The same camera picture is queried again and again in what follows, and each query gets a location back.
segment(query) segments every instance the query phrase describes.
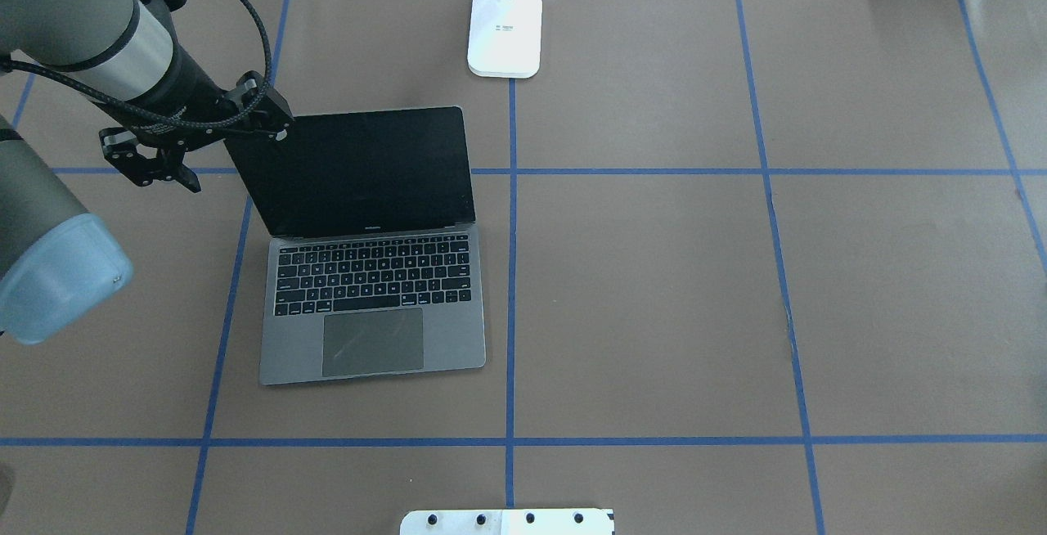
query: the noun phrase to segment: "open laptop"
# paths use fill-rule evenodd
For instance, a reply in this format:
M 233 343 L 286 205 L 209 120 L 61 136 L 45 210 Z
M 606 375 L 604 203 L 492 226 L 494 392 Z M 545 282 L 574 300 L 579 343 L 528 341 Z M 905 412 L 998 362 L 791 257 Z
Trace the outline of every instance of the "open laptop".
M 262 384 L 483 366 L 459 107 L 302 116 L 226 148 L 273 237 Z

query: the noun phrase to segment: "laptop screen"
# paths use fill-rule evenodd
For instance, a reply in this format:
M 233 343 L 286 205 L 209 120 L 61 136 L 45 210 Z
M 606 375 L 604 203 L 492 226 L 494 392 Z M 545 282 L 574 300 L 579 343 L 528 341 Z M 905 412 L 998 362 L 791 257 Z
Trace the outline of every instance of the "laptop screen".
M 459 107 L 302 116 L 284 140 L 225 147 L 273 237 L 474 222 Z

